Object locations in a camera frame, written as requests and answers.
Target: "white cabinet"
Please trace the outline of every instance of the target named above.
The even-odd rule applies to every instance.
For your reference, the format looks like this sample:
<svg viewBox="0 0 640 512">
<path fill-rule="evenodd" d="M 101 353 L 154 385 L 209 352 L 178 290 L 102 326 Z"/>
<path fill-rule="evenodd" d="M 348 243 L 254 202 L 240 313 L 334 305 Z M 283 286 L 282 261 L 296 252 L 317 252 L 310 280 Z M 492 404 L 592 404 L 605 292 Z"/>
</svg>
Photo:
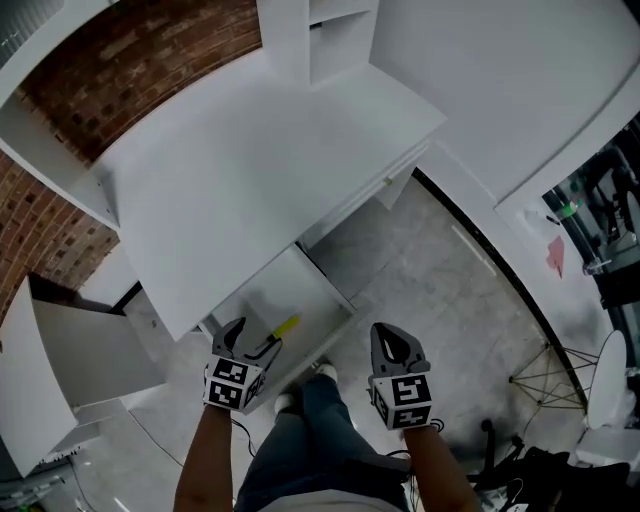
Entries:
<svg viewBox="0 0 640 512">
<path fill-rule="evenodd" d="M 27 75 L 110 0 L 11 0 L 2 3 L 0 150 L 67 201 L 116 228 L 100 183 L 14 96 Z"/>
<path fill-rule="evenodd" d="M 119 397 L 163 379 L 126 317 L 33 300 L 29 278 L 0 327 L 0 437 L 22 476 L 98 436 Z"/>
<path fill-rule="evenodd" d="M 378 192 L 444 119 L 370 64 L 311 91 L 258 50 L 161 105 L 92 173 L 179 339 L 318 222 Z"/>
<path fill-rule="evenodd" d="M 305 88 L 369 62 L 377 12 L 378 0 L 258 0 L 269 59 Z"/>
</svg>

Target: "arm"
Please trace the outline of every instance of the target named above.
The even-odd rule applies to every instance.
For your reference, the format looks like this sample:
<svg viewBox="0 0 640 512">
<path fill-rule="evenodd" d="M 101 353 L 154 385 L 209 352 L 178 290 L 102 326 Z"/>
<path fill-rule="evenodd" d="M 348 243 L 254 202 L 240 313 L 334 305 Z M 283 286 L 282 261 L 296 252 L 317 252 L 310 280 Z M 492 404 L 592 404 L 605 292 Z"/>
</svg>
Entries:
<svg viewBox="0 0 640 512">
<path fill-rule="evenodd" d="M 205 406 L 184 464 L 174 512 L 231 512 L 231 416 Z"/>
<path fill-rule="evenodd" d="M 427 512 L 480 510 L 467 477 L 434 428 L 408 429 L 404 437 Z"/>
</svg>

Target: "white wall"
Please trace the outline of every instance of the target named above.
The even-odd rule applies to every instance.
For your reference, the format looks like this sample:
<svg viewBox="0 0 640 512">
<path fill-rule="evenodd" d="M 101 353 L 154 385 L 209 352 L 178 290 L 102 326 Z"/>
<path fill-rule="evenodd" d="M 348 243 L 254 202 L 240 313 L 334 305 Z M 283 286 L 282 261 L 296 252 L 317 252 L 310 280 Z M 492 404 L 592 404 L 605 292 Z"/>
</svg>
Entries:
<svg viewBox="0 0 640 512">
<path fill-rule="evenodd" d="M 137 282 L 122 244 L 118 244 L 78 292 L 84 300 L 113 307 Z"/>
<path fill-rule="evenodd" d="M 449 121 L 436 138 L 496 201 L 603 106 L 640 56 L 620 0 L 381 0 L 372 62 Z"/>
<path fill-rule="evenodd" d="M 495 207 L 597 116 L 639 57 L 640 26 L 618 0 L 380 2 L 373 64 L 449 118 L 418 167 L 489 238 L 563 345 L 587 352 L 612 326 L 575 247 L 560 279 Z"/>
</svg>

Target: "shoe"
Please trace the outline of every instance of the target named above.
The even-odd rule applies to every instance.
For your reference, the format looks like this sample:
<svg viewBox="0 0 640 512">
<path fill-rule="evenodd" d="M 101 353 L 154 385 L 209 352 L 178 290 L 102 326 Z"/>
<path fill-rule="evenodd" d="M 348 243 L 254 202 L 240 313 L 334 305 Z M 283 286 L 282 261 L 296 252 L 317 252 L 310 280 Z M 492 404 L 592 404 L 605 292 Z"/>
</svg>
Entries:
<svg viewBox="0 0 640 512">
<path fill-rule="evenodd" d="M 316 370 L 316 374 L 326 375 L 333 379 L 336 384 L 338 383 L 338 371 L 331 364 L 321 364 Z"/>
<path fill-rule="evenodd" d="M 276 411 L 276 416 L 280 414 L 280 411 L 282 411 L 283 409 L 287 409 L 289 407 L 294 406 L 295 403 L 296 401 L 293 398 L 293 395 L 289 393 L 283 393 L 281 395 L 278 395 L 278 398 L 276 398 L 276 404 L 274 406 L 274 410 Z"/>
</svg>

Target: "jeans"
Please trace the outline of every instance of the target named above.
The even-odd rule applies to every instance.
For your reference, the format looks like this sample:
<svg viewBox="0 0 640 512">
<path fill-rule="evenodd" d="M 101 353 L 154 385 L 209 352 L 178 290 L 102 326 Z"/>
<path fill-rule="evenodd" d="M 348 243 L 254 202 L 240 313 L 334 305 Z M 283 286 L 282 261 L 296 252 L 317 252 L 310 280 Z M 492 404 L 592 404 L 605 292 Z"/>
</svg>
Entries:
<svg viewBox="0 0 640 512">
<path fill-rule="evenodd" d="M 378 498 L 408 511 L 402 485 L 386 475 L 342 467 L 376 451 L 356 432 L 336 383 L 316 375 L 302 386 L 302 411 L 284 410 L 258 450 L 236 512 L 257 512 L 283 496 L 335 489 Z"/>
</svg>

